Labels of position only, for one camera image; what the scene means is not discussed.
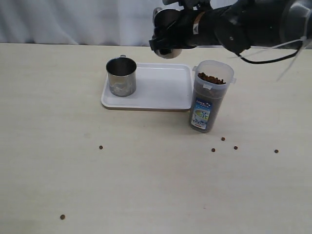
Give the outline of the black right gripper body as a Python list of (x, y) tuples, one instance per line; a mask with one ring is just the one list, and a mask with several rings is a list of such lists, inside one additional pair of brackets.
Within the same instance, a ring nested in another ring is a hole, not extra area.
[(214, 45), (215, 35), (209, 22), (211, 10), (182, 9), (173, 24), (177, 26), (176, 41), (180, 49)]

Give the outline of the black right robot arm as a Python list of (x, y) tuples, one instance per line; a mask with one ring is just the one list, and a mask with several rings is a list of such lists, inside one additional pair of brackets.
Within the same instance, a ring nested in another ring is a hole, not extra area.
[(179, 0), (182, 10), (155, 10), (150, 48), (174, 50), (222, 45), (240, 54), (255, 47), (298, 49), (312, 37), (310, 0), (238, 0), (212, 8), (209, 0)]

